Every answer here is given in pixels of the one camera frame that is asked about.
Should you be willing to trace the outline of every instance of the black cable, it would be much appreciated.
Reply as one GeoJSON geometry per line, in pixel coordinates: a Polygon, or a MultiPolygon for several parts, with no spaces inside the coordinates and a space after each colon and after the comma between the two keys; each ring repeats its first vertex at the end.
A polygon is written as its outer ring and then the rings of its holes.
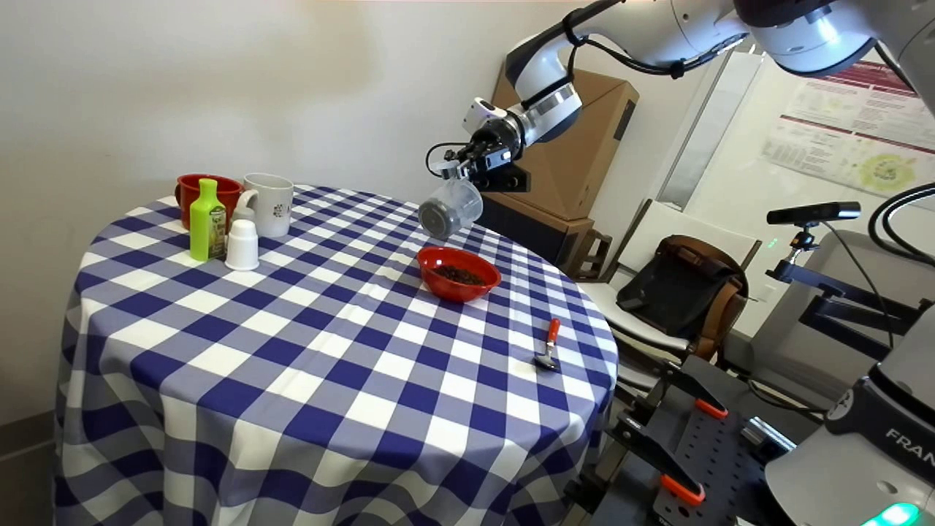
{"type": "Polygon", "coordinates": [[[899,81],[916,96],[916,91],[912,88],[912,81],[906,78],[903,68],[897,68],[897,61],[888,55],[884,48],[880,48],[880,42],[872,42],[877,55],[883,58],[883,65],[899,77],[899,81]]]}
{"type": "Polygon", "coordinates": [[[465,147],[469,147],[469,144],[433,144],[428,151],[425,151],[425,159],[424,159],[425,169],[428,169],[434,178],[443,178],[440,173],[433,169],[433,151],[438,151],[438,150],[465,150],[465,147]]]}
{"type": "Polygon", "coordinates": [[[766,405],[777,405],[777,408],[788,408],[788,413],[796,413],[804,417],[811,417],[811,422],[823,422],[823,413],[820,408],[807,408],[807,405],[796,405],[785,397],[777,397],[772,392],[763,392],[755,384],[747,384],[750,395],[758,397],[766,405]]]}
{"type": "Polygon", "coordinates": [[[609,48],[604,48],[604,43],[598,43],[598,42],[590,42],[590,37],[580,37],[579,48],[596,48],[596,50],[612,55],[618,65],[625,65],[625,68],[630,68],[630,69],[640,69],[640,74],[647,74],[647,77],[672,77],[672,78],[678,78],[678,77],[682,77],[682,74],[688,74],[688,69],[712,61],[712,58],[720,55],[725,50],[735,48],[742,37],[744,37],[744,36],[725,37],[725,42],[719,42],[715,48],[710,48],[706,53],[700,53],[700,55],[691,58],[691,61],[666,61],[666,65],[637,61],[633,55],[615,53],[615,50],[609,50],[609,48]]]}
{"type": "Polygon", "coordinates": [[[564,61],[564,69],[566,69],[570,81],[574,78],[574,55],[579,55],[579,50],[580,50],[580,43],[574,43],[573,53],[566,53],[566,61],[564,61]]]}
{"type": "Polygon", "coordinates": [[[842,248],[848,251],[848,258],[852,261],[852,265],[858,270],[858,274],[868,281],[868,287],[869,287],[869,293],[872,293],[872,297],[877,297],[877,306],[880,306],[880,312],[884,315],[888,350],[893,350],[893,346],[897,346],[897,341],[893,341],[893,324],[891,324],[891,315],[888,315],[884,306],[883,306],[883,296],[880,296],[877,283],[869,281],[868,270],[856,261],[856,255],[850,251],[850,246],[848,246],[848,239],[837,233],[837,229],[833,229],[830,221],[823,221],[823,224],[826,224],[830,233],[837,237],[842,248]]]}
{"type": "Polygon", "coordinates": [[[891,251],[891,255],[899,255],[899,258],[907,258],[907,261],[921,261],[921,262],[935,265],[935,258],[931,258],[931,255],[926,255],[926,251],[921,251],[916,246],[912,246],[907,239],[903,239],[903,237],[897,233],[897,229],[891,224],[891,216],[893,216],[897,210],[903,210],[906,205],[921,201],[921,199],[926,199],[926,195],[935,195],[935,185],[921,185],[921,188],[912,188],[912,189],[906,189],[906,194],[897,194],[897,195],[884,199],[884,201],[869,213],[869,221],[868,221],[869,239],[872,239],[880,248],[891,251]]]}
{"type": "Polygon", "coordinates": [[[652,387],[633,384],[633,379],[627,379],[627,376],[615,376],[615,384],[618,384],[618,387],[627,387],[627,388],[633,388],[633,392],[642,392],[642,395],[652,392],[652,387]]]}

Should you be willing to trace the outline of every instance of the blue and white checkered tablecloth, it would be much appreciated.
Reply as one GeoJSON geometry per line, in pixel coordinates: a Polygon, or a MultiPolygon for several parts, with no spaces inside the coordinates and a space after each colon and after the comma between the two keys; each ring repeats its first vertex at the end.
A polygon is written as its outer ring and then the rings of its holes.
{"type": "Polygon", "coordinates": [[[606,324],[555,265],[474,229],[500,287],[438,305],[415,208],[297,188],[257,273],[193,262],[161,199],[75,274],[59,524],[551,524],[609,397],[606,324]],[[560,370],[532,353],[560,318],[560,370]]]}

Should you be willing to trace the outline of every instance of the small object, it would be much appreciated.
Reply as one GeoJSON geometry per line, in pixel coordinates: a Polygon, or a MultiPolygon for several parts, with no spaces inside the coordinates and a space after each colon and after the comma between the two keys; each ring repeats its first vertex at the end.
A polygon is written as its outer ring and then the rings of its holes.
{"type": "Polygon", "coordinates": [[[739,429],[739,435],[750,445],[750,452],[766,465],[772,458],[779,458],[793,451],[793,441],[774,429],[763,417],[747,417],[747,423],[739,429]]]}
{"type": "Polygon", "coordinates": [[[801,229],[793,237],[792,237],[792,255],[793,251],[811,251],[818,246],[815,233],[808,229],[801,229]]]}
{"type": "Polygon", "coordinates": [[[228,261],[230,270],[257,270],[260,265],[260,239],[250,218],[234,218],[228,233],[228,261]]]}
{"type": "Polygon", "coordinates": [[[479,189],[465,178],[449,178],[418,208],[418,221],[433,239],[447,239],[455,230],[468,230],[481,210],[485,201],[479,189]]]}
{"type": "Polygon", "coordinates": [[[640,455],[644,465],[661,470],[661,492],[678,499],[685,509],[700,509],[706,492],[697,480],[691,480],[681,461],[655,441],[633,417],[621,416],[609,435],[627,448],[627,452],[640,455]]]}
{"type": "Polygon", "coordinates": [[[535,365],[547,369],[547,370],[555,370],[557,369],[557,331],[560,331],[560,321],[551,318],[548,321],[548,332],[547,332],[547,346],[542,350],[535,353],[535,365]]]}
{"type": "Polygon", "coordinates": [[[193,261],[208,261],[216,255],[224,230],[228,230],[228,210],[216,199],[216,178],[199,178],[199,199],[190,205],[190,255],[193,261]]]}
{"type": "Polygon", "coordinates": [[[202,178],[213,178],[216,182],[216,199],[224,205],[228,210],[228,229],[234,224],[234,208],[237,208],[237,199],[243,194],[243,182],[237,178],[224,178],[224,175],[209,175],[209,173],[184,173],[176,178],[176,205],[177,205],[177,218],[184,224],[184,230],[190,229],[186,218],[190,218],[190,208],[193,201],[199,199],[199,182],[202,178]]]}
{"type": "Polygon", "coordinates": [[[931,515],[926,515],[916,502],[893,502],[893,505],[884,505],[864,526],[926,526],[926,524],[931,524],[931,515]]]}
{"type": "Polygon", "coordinates": [[[240,194],[234,216],[250,216],[257,233],[281,239],[292,229],[292,182],[285,178],[247,178],[240,194]]]}
{"type": "Polygon", "coordinates": [[[506,163],[494,173],[469,173],[469,185],[481,194],[529,194],[529,173],[520,163],[506,163]]]}
{"type": "Polygon", "coordinates": [[[469,251],[425,246],[415,261],[421,281],[440,302],[468,305],[500,283],[495,265],[469,251]]]}
{"type": "Polygon", "coordinates": [[[694,408],[712,422],[726,422],[726,405],[694,376],[688,376],[685,370],[666,365],[662,376],[666,387],[674,387],[685,395],[694,397],[694,408]]]}
{"type": "Polygon", "coordinates": [[[836,218],[858,218],[858,201],[820,201],[808,208],[779,208],[766,213],[767,224],[818,224],[836,218]]]}
{"type": "Polygon", "coordinates": [[[744,518],[731,518],[731,521],[734,521],[731,526],[755,526],[755,524],[744,521],[744,518]]]}

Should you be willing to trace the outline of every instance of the chair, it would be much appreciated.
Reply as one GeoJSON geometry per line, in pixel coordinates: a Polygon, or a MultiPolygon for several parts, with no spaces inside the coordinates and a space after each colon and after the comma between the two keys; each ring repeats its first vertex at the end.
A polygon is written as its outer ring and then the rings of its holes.
{"type": "Polygon", "coordinates": [[[725,255],[731,255],[742,270],[754,261],[758,239],[734,233],[726,229],[700,221],[697,216],[681,213],[666,201],[644,201],[627,229],[618,255],[598,283],[579,283],[580,293],[601,311],[612,335],[633,349],[637,353],[652,356],[655,362],[681,362],[688,353],[688,340],[669,335],[637,315],[615,306],[615,293],[652,261],[661,239],[672,233],[685,233],[703,239],[725,255]]]}

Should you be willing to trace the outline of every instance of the red bowl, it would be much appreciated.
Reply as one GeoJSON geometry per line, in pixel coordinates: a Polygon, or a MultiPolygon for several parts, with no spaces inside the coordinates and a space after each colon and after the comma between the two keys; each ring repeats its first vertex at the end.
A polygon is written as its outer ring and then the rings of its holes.
{"type": "Polygon", "coordinates": [[[415,255],[415,261],[421,281],[440,302],[465,305],[500,283],[495,265],[469,251],[425,246],[415,255]]]}

